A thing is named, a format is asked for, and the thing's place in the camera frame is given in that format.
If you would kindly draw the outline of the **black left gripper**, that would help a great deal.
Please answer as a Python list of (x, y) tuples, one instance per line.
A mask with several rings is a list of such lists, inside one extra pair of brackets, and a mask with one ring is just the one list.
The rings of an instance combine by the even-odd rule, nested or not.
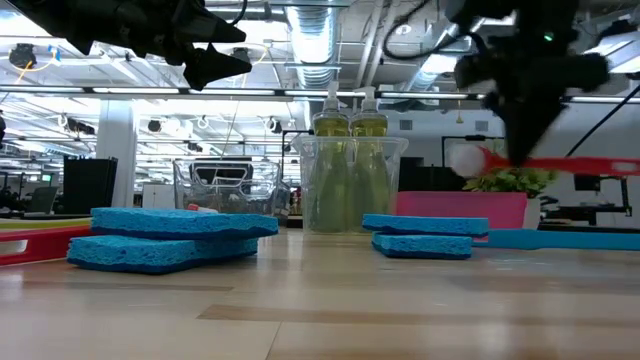
[(208, 11), (197, 0), (130, 0), (124, 2), (124, 41), (136, 56), (161, 56), (169, 65), (185, 64), (183, 77), (193, 90), (201, 91), (209, 83), (249, 73), (250, 62), (218, 52), (212, 44), (206, 49), (187, 46), (178, 32), (187, 20), (184, 34), (192, 42), (240, 43), (246, 33)]

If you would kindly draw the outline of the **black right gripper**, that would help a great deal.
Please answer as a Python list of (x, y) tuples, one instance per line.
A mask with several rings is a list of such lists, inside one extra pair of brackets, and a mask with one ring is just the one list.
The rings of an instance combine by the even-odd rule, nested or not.
[[(570, 88), (593, 92), (609, 80), (605, 57), (589, 53), (568, 56), (576, 40), (572, 19), (518, 21), (510, 36), (492, 36), (476, 55), (460, 58), (454, 67), (458, 89), (492, 80), (494, 88), (482, 100), (504, 122), (507, 155), (512, 166), (520, 167), (564, 111), (562, 98)], [(522, 79), (522, 152), (517, 145), (517, 82), (506, 61), (533, 60)]]

